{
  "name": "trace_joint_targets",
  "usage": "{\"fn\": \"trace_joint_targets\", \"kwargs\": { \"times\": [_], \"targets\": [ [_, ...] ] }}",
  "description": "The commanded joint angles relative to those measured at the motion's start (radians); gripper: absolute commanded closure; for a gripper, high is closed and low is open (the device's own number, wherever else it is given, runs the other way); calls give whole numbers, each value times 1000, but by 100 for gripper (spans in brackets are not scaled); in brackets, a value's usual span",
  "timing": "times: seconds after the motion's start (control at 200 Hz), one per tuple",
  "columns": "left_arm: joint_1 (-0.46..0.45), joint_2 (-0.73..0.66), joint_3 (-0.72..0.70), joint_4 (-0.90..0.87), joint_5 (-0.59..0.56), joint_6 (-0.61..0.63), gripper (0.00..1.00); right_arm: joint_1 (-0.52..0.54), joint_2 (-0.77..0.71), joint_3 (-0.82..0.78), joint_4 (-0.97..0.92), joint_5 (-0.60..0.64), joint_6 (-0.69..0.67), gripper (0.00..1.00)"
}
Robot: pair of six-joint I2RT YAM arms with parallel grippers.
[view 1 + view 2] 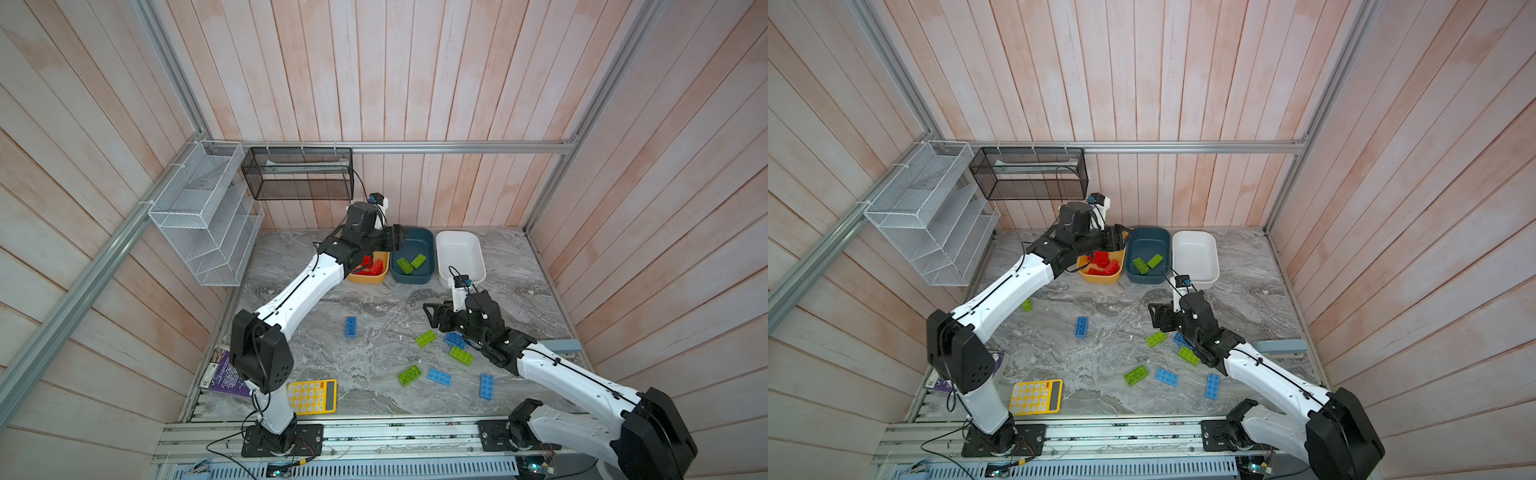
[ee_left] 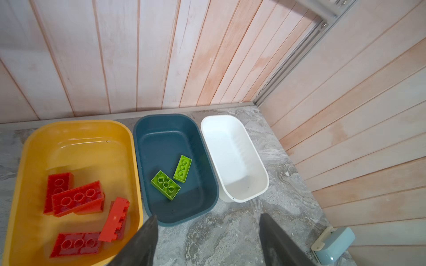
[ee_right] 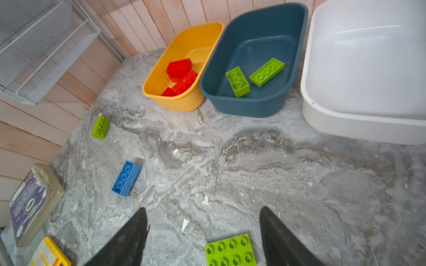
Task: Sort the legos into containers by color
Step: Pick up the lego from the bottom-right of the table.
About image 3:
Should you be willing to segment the red lego brick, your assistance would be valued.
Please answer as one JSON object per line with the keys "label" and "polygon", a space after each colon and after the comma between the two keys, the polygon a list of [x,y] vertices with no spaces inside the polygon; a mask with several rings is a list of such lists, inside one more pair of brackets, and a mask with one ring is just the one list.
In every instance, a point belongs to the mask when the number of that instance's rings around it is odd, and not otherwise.
{"label": "red lego brick", "polygon": [[176,92],[172,88],[167,87],[166,90],[162,93],[162,96],[174,97],[176,96]]}
{"label": "red lego brick", "polygon": [[169,63],[166,69],[166,74],[172,82],[177,83],[181,78],[186,76],[192,68],[193,63],[189,58],[187,58]]}
{"label": "red lego brick", "polygon": [[172,90],[175,96],[185,93],[196,81],[198,73],[191,70],[186,76],[181,78],[173,87]]}

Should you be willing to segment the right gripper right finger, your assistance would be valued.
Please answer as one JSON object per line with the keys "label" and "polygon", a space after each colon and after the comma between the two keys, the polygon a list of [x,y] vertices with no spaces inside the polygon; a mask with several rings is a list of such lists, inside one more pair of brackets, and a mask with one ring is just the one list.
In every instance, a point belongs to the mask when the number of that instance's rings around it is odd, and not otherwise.
{"label": "right gripper right finger", "polygon": [[268,266],[324,265],[266,206],[260,211],[260,229]]}

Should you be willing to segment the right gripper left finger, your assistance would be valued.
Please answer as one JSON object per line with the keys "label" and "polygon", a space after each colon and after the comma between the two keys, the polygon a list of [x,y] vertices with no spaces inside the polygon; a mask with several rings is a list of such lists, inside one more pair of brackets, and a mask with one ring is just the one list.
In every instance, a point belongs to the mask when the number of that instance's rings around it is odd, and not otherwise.
{"label": "right gripper left finger", "polygon": [[142,207],[86,265],[141,265],[149,229],[146,209]]}

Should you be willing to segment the green lego brick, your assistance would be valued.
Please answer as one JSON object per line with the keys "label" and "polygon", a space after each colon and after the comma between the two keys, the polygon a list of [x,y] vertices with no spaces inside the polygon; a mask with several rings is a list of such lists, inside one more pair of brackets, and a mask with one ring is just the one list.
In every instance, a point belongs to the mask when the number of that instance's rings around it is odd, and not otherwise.
{"label": "green lego brick", "polygon": [[228,81],[237,98],[240,98],[251,92],[250,85],[239,66],[226,72],[226,77],[228,78]]}
{"label": "green lego brick", "polygon": [[284,68],[285,63],[277,60],[276,58],[271,58],[255,73],[250,75],[250,80],[258,87],[262,87]]}

